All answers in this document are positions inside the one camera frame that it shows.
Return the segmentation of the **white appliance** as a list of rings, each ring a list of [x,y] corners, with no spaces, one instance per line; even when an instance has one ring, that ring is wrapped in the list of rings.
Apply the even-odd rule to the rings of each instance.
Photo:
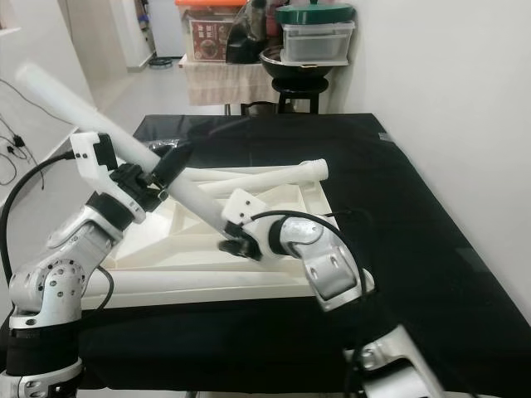
[[[149,31],[154,53],[160,58],[181,58],[187,54],[181,12],[175,0],[147,0]]]

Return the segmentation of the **white plastic children table top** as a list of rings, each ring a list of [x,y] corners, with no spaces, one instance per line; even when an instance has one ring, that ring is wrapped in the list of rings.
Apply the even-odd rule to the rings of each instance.
[[[330,213],[329,199],[323,193],[321,181],[288,183],[250,194],[265,201],[271,210],[299,210],[311,215]],[[231,195],[215,196],[224,204]],[[114,273],[122,270],[148,272],[149,270],[210,270],[210,272],[238,272],[238,270],[258,270],[258,272],[281,272],[295,277],[303,277],[302,261],[281,257],[272,265],[259,265],[246,258],[223,253],[217,249],[222,235],[178,202],[169,198],[149,213],[145,221],[130,225],[122,241],[111,251],[102,263],[103,268]],[[223,297],[215,292],[191,294],[118,294],[116,282],[110,284],[100,273],[94,273],[90,285],[82,299],[83,308],[96,308],[104,296],[109,295],[107,308],[132,308],[147,306],[167,306],[167,304],[235,302],[247,299],[276,299],[262,294],[243,297]]]

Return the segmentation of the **black round stool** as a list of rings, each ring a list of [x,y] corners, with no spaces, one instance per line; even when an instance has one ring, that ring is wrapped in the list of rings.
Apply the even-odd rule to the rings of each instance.
[[[270,83],[273,90],[280,94],[276,113],[293,114],[295,109],[289,109],[289,100],[309,100],[309,114],[319,114],[319,95],[329,89],[329,80],[325,77],[311,77],[311,79],[273,79]]]

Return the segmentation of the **storage box with orange lid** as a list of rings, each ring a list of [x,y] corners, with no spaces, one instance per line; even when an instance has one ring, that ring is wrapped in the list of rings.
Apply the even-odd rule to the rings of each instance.
[[[224,63],[227,38],[246,0],[174,0],[183,27],[185,58],[201,63]]]

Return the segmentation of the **clear plastic storage container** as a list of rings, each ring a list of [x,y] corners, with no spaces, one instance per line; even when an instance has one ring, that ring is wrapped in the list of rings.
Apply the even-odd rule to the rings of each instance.
[[[286,65],[345,66],[355,22],[284,24],[281,63]]]

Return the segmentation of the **glossy black bag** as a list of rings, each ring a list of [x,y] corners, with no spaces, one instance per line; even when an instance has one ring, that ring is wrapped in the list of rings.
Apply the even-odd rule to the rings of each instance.
[[[236,13],[225,43],[225,63],[258,63],[268,37],[269,0],[247,0]]]

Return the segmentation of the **black tablecloth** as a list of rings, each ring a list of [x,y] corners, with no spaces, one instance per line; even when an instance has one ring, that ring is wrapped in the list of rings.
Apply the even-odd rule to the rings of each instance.
[[[189,139],[193,166],[321,157],[324,193],[384,303],[448,390],[531,398],[531,326],[371,114],[147,116],[141,141]],[[335,393],[338,335],[307,297],[106,308],[80,325],[86,388]]]

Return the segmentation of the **green pot lid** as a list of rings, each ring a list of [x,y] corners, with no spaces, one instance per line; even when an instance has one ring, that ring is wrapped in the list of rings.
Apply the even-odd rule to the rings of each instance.
[[[355,17],[355,7],[347,3],[321,3],[310,0],[306,4],[289,3],[275,11],[280,24],[335,24],[350,22]]]

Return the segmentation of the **beige cloth covered table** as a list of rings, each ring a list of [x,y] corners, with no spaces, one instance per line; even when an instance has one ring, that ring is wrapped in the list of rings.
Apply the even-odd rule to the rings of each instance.
[[[188,103],[194,106],[275,103],[272,76],[261,63],[227,64],[211,61],[179,61],[187,81]]]

